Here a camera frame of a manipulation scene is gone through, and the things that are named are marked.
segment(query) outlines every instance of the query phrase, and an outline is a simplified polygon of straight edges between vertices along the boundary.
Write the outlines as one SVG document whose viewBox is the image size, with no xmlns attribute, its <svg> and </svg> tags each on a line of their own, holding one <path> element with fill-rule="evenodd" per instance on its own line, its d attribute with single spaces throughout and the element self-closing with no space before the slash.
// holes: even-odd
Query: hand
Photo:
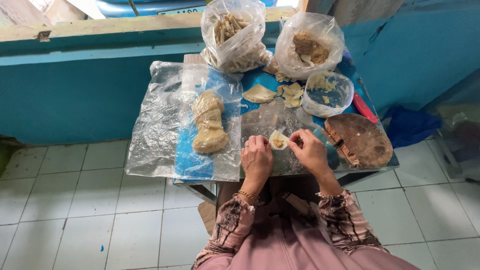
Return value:
<svg viewBox="0 0 480 270">
<path fill-rule="evenodd" d="M 240 160 L 245 171 L 241 189 L 252 196 L 258 196 L 273 167 L 272 146 L 268 139 L 260 135 L 250 136 L 245 142 L 245 148 L 240 151 Z"/>
<path fill-rule="evenodd" d="M 292 149 L 297 158 L 307 170 L 315 177 L 319 177 L 330 170 L 327 161 L 327 150 L 324 144 L 310 130 L 300 129 L 292 134 L 288 147 Z"/>
<path fill-rule="evenodd" d="M 295 153 L 300 164 L 315 176 L 324 195 L 337 195 L 343 192 L 343 188 L 328 166 L 325 145 L 310 130 L 300 129 L 294 132 L 287 145 Z"/>
</svg>

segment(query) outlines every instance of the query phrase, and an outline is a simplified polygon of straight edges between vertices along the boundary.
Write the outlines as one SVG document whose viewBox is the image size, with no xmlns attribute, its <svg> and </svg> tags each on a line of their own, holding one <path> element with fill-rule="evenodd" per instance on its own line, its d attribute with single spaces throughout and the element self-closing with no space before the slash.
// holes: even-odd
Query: bag of rolled snacks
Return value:
<svg viewBox="0 0 480 270">
<path fill-rule="evenodd" d="M 265 4 L 258 0 L 214 0 L 201 20 L 206 48 L 201 55 L 226 73 L 243 73 L 268 64 L 272 53 L 262 43 Z"/>
</svg>

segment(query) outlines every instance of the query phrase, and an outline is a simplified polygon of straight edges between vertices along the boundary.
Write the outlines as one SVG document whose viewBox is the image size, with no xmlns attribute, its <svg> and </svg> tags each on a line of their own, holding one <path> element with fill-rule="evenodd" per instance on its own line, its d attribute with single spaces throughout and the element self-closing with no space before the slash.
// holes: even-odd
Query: woman's left hand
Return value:
<svg viewBox="0 0 480 270">
<path fill-rule="evenodd" d="M 250 136 L 245 142 L 245 148 L 240 152 L 240 159 L 245 171 L 245 181 L 241 189 L 257 197 L 272 172 L 272 146 L 268 139 L 261 135 Z"/>
</svg>

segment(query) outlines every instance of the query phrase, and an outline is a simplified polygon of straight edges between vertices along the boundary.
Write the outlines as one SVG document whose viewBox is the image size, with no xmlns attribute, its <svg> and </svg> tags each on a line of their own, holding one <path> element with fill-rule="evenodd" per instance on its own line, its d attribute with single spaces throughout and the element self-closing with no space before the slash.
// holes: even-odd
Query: wooden cutting board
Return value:
<svg viewBox="0 0 480 270">
<path fill-rule="evenodd" d="M 365 117 L 354 113 L 334 115 L 325 120 L 325 129 L 337 152 L 354 168 L 372 169 L 387 164 L 393 154 L 387 135 Z"/>
</svg>

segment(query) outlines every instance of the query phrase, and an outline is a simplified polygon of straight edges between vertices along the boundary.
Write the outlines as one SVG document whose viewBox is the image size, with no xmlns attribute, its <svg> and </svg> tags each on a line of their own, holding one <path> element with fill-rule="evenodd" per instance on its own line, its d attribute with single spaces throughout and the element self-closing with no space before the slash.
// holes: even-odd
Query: pink patterned sleeve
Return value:
<svg viewBox="0 0 480 270">
<path fill-rule="evenodd" d="M 254 214 L 255 208 L 237 196 L 222 205 L 218 209 L 212 236 L 197 255 L 192 270 L 215 255 L 236 254 L 252 229 Z"/>
<path fill-rule="evenodd" d="M 318 210 L 333 245 L 350 255 L 353 251 L 368 247 L 388 252 L 373 233 L 373 229 L 355 204 L 351 192 L 327 196 L 318 194 L 321 200 Z"/>
</svg>

